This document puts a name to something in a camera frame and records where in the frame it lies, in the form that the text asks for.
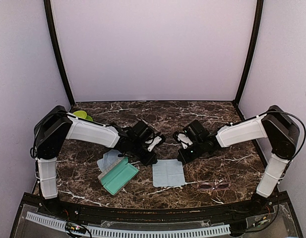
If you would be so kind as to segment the teal glasses case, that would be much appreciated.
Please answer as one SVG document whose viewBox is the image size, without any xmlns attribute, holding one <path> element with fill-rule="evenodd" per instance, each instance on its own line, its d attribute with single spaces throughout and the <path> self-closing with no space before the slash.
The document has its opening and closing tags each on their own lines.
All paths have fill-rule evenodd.
<svg viewBox="0 0 306 238">
<path fill-rule="evenodd" d="M 139 169 L 128 162 L 128 157 L 124 157 L 107 172 L 102 172 L 98 180 L 110 195 L 116 195 L 138 172 Z"/>
</svg>

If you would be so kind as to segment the pink frame sunglasses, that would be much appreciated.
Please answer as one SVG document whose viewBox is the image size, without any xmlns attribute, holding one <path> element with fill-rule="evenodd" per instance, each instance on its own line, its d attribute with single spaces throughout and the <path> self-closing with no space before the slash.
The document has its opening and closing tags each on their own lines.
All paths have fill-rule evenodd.
<svg viewBox="0 0 306 238">
<path fill-rule="evenodd" d="M 230 187 L 230 183 L 223 182 L 223 183 L 200 183 L 198 185 L 198 189 L 200 190 L 226 190 Z"/>
</svg>

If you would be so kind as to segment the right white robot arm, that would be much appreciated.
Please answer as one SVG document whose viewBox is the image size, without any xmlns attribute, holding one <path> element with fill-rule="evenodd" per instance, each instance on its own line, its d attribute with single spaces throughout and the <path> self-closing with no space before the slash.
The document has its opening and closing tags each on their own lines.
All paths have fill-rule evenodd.
<svg viewBox="0 0 306 238">
<path fill-rule="evenodd" d="M 256 188 L 255 194 L 258 196 L 247 205 L 250 214 L 258 215 L 266 207 L 265 198 L 272 194 L 290 162 L 302 149 L 298 145 L 300 128 L 297 125 L 301 122 L 297 116 L 283 111 L 277 105 L 270 106 L 267 111 L 255 117 L 227 124 L 213 132 L 194 120 L 182 132 L 173 134 L 173 138 L 182 145 L 177 160 L 187 164 L 220 148 L 267 138 L 272 148 L 271 158 Z"/>
</svg>

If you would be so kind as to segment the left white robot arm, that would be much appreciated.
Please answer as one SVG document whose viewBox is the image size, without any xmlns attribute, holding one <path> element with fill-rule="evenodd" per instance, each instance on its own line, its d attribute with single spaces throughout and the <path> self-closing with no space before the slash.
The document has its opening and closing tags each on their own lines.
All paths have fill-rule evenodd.
<svg viewBox="0 0 306 238">
<path fill-rule="evenodd" d="M 64 205 L 56 198 L 56 162 L 65 140 L 80 140 L 99 144 L 118 150 L 137 158 L 143 165 L 155 164 L 156 153 L 153 149 L 165 142 L 165 137 L 138 121 L 132 127 L 105 125 L 79 118 L 65 110 L 63 106 L 54 107 L 34 127 L 34 142 L 30 150 L 36 161 L 36 174 L 40 181 L 44 207 L 53 216 L 64 212 Z"/>
</svg>

